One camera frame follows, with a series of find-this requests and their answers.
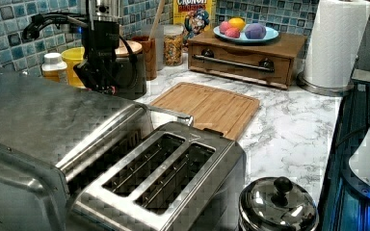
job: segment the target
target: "paper towel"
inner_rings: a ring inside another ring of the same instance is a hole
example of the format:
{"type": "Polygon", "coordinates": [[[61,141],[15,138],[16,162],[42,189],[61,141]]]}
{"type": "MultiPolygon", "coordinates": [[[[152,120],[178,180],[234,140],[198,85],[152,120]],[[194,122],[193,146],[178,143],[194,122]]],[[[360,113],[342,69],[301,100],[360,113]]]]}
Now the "paper towel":
{"type": "Polygon", "coordinates": [[[348,86],[369,13],[367,1],[320,0],[304,63],[308,83],[348,86]]]}

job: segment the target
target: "stovetop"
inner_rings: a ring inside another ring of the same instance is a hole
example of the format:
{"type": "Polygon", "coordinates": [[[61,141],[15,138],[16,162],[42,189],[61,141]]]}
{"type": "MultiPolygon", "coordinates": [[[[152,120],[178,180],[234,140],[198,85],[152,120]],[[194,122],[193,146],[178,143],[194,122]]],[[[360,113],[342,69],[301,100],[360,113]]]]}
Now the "stovetop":
{"type": "Polygon", "coordinates": [[[370,199],[358,192],[361,184],[345,180],[343,168],[370,127],[370,83],[354,82],[354,90],[342,100],[336,123],[318,207],[318,230],[370,230],[370,199]]]}

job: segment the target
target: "white bottle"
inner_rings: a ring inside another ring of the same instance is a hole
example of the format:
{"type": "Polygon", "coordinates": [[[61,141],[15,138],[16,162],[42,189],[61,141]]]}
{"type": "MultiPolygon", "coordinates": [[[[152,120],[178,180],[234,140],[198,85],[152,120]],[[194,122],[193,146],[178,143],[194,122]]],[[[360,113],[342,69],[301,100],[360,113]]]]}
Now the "white bottle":
{"type": "Polygon", "coordinates": [[[44,55],[44,64],[41,66],[43,77],[55,82],[68,84],[67,64],[62,60],[59,53],[48,53],[44,55]]]}

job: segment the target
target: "fruit plate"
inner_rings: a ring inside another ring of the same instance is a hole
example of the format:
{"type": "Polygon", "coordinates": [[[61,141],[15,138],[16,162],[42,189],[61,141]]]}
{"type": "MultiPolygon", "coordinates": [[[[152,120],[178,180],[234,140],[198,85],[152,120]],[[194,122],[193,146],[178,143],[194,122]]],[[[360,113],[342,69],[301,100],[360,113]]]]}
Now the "fruit plate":
{"type": "Polygon", "coordinates": [[[260,42],[266,42],[266,41],[269,41],[271,39],[275,39],[275,38],[278,37],[278,31],[276,31],[273,28],[266,27],[266,36],[263,39],[249,39],[249,38],[246,38],[245,29],[248,26],[249,26],[249,24],[245,26],[243,31],[240,33],[239,38],[230,38],[230,37],[225,36],[224,34],[221,34],[221,32],[219,31],[219,26],[217,26],[213,29],[213,33],[215,35],[221,37],[222,39],[234,41],[236,43],[260,43],[260,42]]]}

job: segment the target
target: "cereal box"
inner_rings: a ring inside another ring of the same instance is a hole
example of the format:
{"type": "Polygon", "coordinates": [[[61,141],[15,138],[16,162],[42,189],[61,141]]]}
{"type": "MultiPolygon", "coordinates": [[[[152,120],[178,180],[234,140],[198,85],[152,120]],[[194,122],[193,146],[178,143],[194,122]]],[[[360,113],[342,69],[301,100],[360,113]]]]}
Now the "cereal box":
{"type": "Polygon", "coordinates": [[[216,0],[173,0],[173,24],[184,26],[183,44],[209,30],[214,20],[216,0]]]}

